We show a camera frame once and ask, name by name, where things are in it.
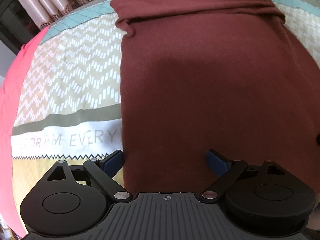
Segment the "dark red knit sweater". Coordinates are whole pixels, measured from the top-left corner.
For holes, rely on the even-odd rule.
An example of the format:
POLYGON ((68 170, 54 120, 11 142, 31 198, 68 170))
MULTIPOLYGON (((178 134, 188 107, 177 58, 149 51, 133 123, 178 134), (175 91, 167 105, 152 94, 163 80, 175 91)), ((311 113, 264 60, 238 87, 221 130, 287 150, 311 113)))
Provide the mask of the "dark red knit sweater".
POLYGON ((319 67, 271 0, 112 0, 124 184, 201 192, 208 150, 319 191, 319 67))

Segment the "patterned bed quilt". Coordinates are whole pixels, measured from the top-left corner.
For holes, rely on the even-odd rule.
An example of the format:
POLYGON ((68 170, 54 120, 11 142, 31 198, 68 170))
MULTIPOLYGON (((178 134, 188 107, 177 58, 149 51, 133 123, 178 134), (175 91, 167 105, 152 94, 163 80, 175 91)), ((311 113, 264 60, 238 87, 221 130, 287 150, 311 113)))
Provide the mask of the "patterned bed quilt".
MULTIPOLYGON (((11 135, 13 192, 25 196, 53 162, 123 151, 120 66, 125 32, 112 0, 50 27, 23 81, 11 135)), ((319 0, 271 0, 319 67, 319 0)))

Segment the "pink bed sheet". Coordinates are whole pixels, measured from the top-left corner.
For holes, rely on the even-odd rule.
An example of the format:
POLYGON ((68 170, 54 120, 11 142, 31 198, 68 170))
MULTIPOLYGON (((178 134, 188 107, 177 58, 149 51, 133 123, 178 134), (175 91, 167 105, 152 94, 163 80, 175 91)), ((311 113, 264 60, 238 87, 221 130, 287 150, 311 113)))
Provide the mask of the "pink bed sheet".
POLYGON ((1 215, 20 237, 26 235, 14 201, 12 189, 11 135, 19 106, 20 94, 35 50, 48 31, 42 29, 24 44, 12 62, 1 85, 1 215))

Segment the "dark wooden furniture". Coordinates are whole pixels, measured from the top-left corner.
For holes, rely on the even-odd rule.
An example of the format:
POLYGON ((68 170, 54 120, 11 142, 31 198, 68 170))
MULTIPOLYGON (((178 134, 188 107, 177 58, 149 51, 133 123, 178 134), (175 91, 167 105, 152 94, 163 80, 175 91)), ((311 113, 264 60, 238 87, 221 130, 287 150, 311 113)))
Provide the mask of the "dark wooden furniture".
POLYGON ((40 29, 18 0, 1 0, 1 41, 17 55, 40 29))

